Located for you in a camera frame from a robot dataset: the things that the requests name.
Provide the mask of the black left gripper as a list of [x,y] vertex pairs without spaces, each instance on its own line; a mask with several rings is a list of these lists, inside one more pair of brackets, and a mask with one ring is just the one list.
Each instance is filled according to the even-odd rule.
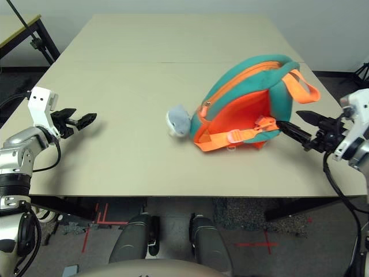
[[[66,139],[74,134],[74,130],[69,125],[75,124],[71,121],[70,117],[76,112],[76,108],[64,108],[61,111],[54,111],[51,113],[51,119],[58,130],[62,139]],[[97,117],[96,113],[89,113],[76,121],[77,129],[84,129],[90,125]]]

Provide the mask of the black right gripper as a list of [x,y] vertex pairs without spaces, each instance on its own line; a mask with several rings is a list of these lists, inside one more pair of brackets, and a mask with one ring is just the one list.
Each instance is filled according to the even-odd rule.
[[311,134],[288,121],[277,121],[279,130],[290,138],[299,142],[305,151],[316,150],[319,153],[333,152],[345,138],[347,131],[342,122],[343,116],[338,118],[325,117],[313,111],[300,110],[296,114],[304,121],[318,128],[315,138]]

